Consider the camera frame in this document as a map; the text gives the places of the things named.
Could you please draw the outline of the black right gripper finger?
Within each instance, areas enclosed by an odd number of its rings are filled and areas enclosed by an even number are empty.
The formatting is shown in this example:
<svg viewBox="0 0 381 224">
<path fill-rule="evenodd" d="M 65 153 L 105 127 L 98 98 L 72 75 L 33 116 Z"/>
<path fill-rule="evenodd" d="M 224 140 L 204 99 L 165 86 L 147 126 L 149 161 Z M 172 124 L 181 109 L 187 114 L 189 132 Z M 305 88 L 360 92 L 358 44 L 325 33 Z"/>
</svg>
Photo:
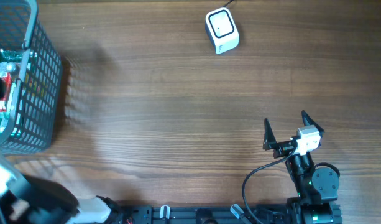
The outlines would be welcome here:
<svg viewBox="0 0 381 224">
<path fill-rule="evenodd" d="M 320 134 L 324 134 L 324 129 L 318 123 L 316 123 L 313 119 L 311 119 L 311 117 L 308 115 L 308 113 L 305 110 L 301 111 L 301 117 L 302 117 L 304 126 L 313 125 L 317 128 Z"/>
<path fill-rule="evenodd" d="M 274 133 L 272 131 L 271 125 L 267 118 L 264 119 L 264 141 L 263 149 L 272 150 L 277 147 L 277 141 L 275 139 Z"/>
</svg>

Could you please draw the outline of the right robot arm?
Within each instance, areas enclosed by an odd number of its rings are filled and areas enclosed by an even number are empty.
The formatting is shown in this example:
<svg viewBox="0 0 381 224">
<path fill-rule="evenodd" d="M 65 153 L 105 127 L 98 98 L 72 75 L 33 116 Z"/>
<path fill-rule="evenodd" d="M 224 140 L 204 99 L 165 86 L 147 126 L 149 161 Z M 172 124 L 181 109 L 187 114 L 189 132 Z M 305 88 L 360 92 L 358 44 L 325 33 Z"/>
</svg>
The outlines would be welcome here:
<svg viewBox="0 0 381 224">
<path fill-rule="evenodd" d="M 289 141 L 278 142 L 271 125 L 264 120 L 263 149 L 272 150 L 276 159 L 284 158 L 297 197 L 285 204 L 258 205 L 255 214 L 267 223 L 342 223 L 338 198 L 340 171 L 327 162 L 314 163 L 311 151 L 321 146 L 324 129 L 306 111 L 301 112 L 303 126 Z"/>
</svg>

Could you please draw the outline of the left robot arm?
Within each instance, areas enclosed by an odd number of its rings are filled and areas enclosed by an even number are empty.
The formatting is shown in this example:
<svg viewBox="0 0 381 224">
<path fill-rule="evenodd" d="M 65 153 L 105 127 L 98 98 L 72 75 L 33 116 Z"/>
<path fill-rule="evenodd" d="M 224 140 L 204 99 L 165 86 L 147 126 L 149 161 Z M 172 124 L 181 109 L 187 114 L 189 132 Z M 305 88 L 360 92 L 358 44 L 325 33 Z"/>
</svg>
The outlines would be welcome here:
<svg viewBox="0 0 381 224">
<path fill-rule="evenodd" d="M 0 223 L 124 223 L 109 198 L 78 200 L 64 186 L 22 174 L 0 151 Z"/>
</svg>

